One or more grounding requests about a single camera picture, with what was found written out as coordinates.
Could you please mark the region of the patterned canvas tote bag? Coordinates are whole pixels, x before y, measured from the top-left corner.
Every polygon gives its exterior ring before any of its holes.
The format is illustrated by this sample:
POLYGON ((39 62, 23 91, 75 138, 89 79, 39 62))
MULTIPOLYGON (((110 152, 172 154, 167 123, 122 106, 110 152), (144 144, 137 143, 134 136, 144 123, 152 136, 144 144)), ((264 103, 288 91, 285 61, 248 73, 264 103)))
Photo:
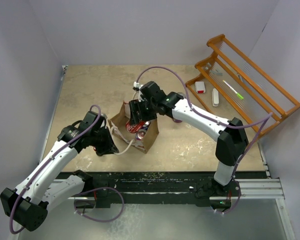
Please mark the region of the patterned canvas tote bag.
POLYGON ((132 147, 146 154, 159 135, 157 119, 130 125, 130 108, 127 101, 122 103, 119 113, 109 119, 108 124, 111 136, 127 144, 127 147, 117 155, 126 153, 132 147))

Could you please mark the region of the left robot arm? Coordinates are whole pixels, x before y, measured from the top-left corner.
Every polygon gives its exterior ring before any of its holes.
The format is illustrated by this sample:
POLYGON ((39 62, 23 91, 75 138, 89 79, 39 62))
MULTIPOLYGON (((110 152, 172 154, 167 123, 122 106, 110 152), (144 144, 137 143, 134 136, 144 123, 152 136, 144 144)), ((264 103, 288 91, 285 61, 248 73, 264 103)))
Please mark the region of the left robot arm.
POLYGON ((76 170, 66 180, 51 187, 63 168, 88 147, 93 147, 99 157, 119 151, 107 127, 106 116, 91 110, 82 120, 61 130, 52 149, 25 180, 0 193, 12 234, 18 234, 13 229, 14 223, 32 232, 40 227, 49 211, 67 198, 91 194, 96 184, 93 177, 82 170, 76 170))

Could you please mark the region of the purple Fanta can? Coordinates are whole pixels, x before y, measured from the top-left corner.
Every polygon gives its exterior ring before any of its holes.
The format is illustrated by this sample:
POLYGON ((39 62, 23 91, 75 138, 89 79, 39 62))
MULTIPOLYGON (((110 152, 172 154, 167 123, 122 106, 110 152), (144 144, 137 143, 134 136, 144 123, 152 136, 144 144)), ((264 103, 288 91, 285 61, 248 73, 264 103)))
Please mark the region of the purple Fanta can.
POLYGON ((173 118, 173 121, 174 121, 175 123, 182 123, 182 120, 179 120, 179 119, 176 119, 176 118, 173 118))

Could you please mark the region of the red soda can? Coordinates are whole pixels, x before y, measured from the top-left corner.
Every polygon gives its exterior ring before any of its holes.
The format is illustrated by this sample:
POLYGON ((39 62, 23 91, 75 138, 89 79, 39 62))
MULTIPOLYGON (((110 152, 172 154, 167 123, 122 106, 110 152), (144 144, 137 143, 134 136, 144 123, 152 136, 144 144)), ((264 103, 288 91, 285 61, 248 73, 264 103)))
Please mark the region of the red soda can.
POLYGON ((144 121, 141 121, 137 124, 131 124, 130 121, 128 120, 125 124, 125 128, 129 133, 135 134, 143 127, 144 124, 145 124, 144 121))

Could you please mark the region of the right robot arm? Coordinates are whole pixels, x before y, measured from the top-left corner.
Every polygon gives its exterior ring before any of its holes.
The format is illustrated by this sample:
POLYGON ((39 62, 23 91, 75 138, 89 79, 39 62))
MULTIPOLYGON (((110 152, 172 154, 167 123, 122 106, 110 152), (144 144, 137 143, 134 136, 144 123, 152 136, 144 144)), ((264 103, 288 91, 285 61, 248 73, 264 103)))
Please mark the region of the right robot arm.
POLYGON ((189 105, 188 99, 176 92, 165 92, 154 82, 134 82, 133 90, 138 98, 129 101, 130 124, 152 121, 158 115, 185 122, 216 142, 215 156, 218 165, 214 174, 212 190, 218 196, 230 190, 230 181, 235 165, 248 146, 248 137, 243 123, 238 118, 228 120, 189 105))

